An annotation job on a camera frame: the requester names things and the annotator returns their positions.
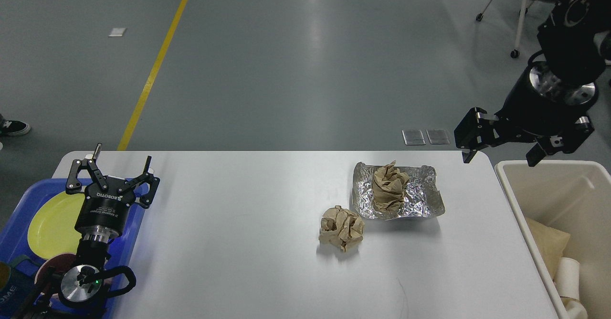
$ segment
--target crumpled paper ball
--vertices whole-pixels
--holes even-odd
[[[395,168],[396,160],[373,173],[373,208],[380,213],[394,214],[404,204],[405,185],[410,176]]]
[[[332,244],[343,252],[348,251],[363,240],[365,223],[355,212],[334,206],[327,209],[320,221],[318,240],[324,244]]]

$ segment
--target yellow floor line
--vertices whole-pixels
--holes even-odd
[[[144,84],[144,88],[142,89],[142,93],[140,94],[140,98],[136,103],[136,107],[134,108],[134,112],[131,113],[131,118],[129,118],[129,122],[127,123],[127,127],[125,127],[125,131],[123,133],[123,137],[121,141],[118,143],[117,151],[125,151],[127,149],[127,145],[129,145],[129,141],[131,140],[132,134],[134,134],[134,129],[136,129],[136,125],[138,120],[140,119],[140,114],[142,114],[142,110],[144,109],[144,104],[146,104],[148,99],[148,94],[155,83],[155,78],[157,78],[157,73],[159,73],[159,68],[163,63],[163,59],[166,57],[166,53],[168,52],[168,47],[170,47],[170,43],[172,42],[172,38],[174,37],[174,32],[176,32],[176,27],[179,25],[180,17],[183,15],[183,11],[185,10],[185,6],[189,0],[181,0],[179,8],[176,10],[176,14],[174,15],[174,19],[172,20],[172,24],[170,25],[170,29],[168,29],[168,33],[166,34],[166,38],[163,40],[163,44],[161,45],[161,49],[159,50],[159,54],[157,54],[157,59],[155,59],[155,63],[153,64],[153,68],[151,69],[151,73],[148,75],[148,79],[146,84]]]

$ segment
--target yellow plate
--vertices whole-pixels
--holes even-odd
[[[85,195],[65,192],[55,195],[42,206],[28,228],[32,252],[44,259],[71,252],[76,254],[81,234],[74,229]]]

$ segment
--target black sneaker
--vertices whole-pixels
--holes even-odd
[[[30,125],[21,121],[9,121],[6,119],[0,126],[0,136],[20,136],[30,131]]]

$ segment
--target gray floor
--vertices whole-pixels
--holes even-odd
[[[2,138],[0,227],[69,151],[116,149],[180,0],[0,0],[0,112],[32,124]],[[518,0],[190,0],[129,149],[403,150],[402,129],[451,133],[471,106],[495,111],[538,50]],[[107,38],[127,27],[122,38]],[[609,71],[597,128],[556,158],[611,167]],[[529,145],[486,153],[523,159]]]

